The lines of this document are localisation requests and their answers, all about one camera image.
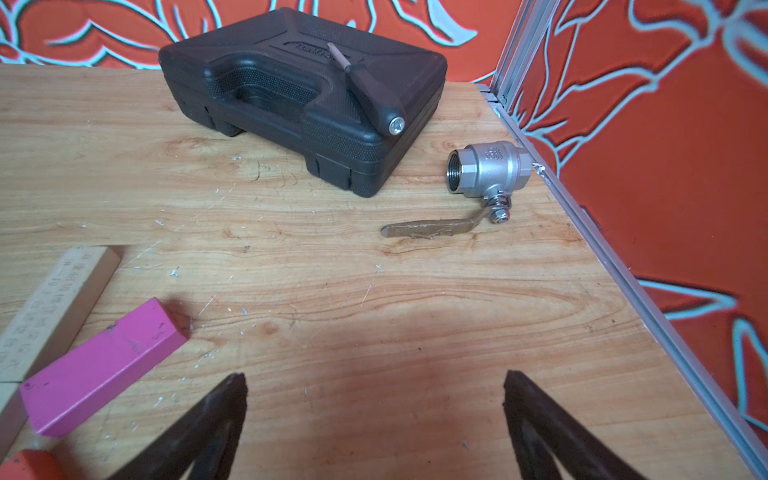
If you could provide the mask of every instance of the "black plastic tool case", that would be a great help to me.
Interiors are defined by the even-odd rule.
[[[347,90],[328,51],[400,96],[406,129],[379,134]],[[258,134],[306,158],[312,174],[361,197],[384,184],[437,108],[448,62],[439,53],[290,8],[219,28],[160,50],[179,108],[234,136]]]

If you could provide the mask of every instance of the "valve threaded opening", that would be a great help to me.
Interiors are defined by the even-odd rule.
[[[462,179],[462,162],[458,159],[458,151],[454,150],[448,157],[448,171],[446,172],[448,177],[448,188],[451,192],[455,192],[458,188],[458,183]]]

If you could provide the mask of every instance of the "screwdriver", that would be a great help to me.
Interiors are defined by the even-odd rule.
[[[328,44],[328,49],[344,70],[347,88],[376,130],[382,135],[400,135],[406,128],[406,113],[397,95],[376,80],[364,64],[349,63],[333,43]]]

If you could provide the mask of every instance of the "orange fabric wall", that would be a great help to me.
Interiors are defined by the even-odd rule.
[[[268,12],[298,8],[439,51],[448,79],[487,77],[519,0],[0,0],[0,62],[159,68],[157,50]]]
[[[513,105],[768,442],[768,3],[563,0]]]

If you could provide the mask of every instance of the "wooden table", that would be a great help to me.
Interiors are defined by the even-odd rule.
[[[537,176],[503,226],[379,235],[477,208],[448,194],[448,152],[507,138],[447,84],[364,199],[187,120],[160,72],[0,67],[0,328],[74,245],[123,259],[75,345],[152,296],[194,326],[55,453],[105,477],[240,371],[232,478],[517,478],[501,403],[520,369],[649,478],[749,478]],[[27,425],[13,451],[38,442]]]

